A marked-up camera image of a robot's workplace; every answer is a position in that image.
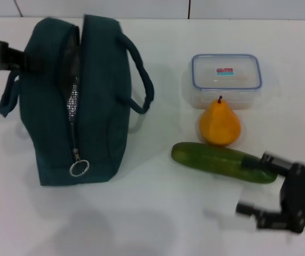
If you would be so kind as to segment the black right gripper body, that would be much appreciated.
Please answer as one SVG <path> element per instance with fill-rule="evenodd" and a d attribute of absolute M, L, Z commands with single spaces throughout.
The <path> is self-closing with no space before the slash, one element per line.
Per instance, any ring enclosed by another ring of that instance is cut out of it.
<path fill-rule="evenodd" d="M 286 229 L 302 233 L 305 228 L 305 165 L 294 163 L 280 190 L 281 213 L 286 219 Z"/>

